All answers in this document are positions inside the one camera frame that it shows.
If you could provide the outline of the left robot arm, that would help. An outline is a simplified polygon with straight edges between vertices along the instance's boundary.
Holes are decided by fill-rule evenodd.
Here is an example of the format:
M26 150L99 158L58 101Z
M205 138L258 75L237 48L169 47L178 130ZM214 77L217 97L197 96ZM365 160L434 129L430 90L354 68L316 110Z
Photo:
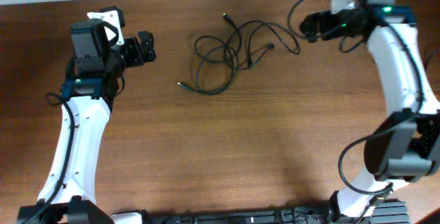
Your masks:
M156 59L153 34L122 38L122 23L101 19L71 26L74 55L52 106L63 120L49 176L35 205L22 206L18 223L146 223L144 210L108 215L96 204L95 179L101 139L113 102L124 89L123 72Z

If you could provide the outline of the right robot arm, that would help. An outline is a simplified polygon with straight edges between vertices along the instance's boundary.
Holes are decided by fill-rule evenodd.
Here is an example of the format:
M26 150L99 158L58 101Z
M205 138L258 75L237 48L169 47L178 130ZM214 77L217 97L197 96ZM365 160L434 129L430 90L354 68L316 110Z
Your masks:
M404 223L400 202L387 197L439 169L439 101L426 76L412 10L395 0L330 0L329 10L300 24L313 43L361 36L373 57L386 103L386 119L364 138L364 167L334 192L321 223Z

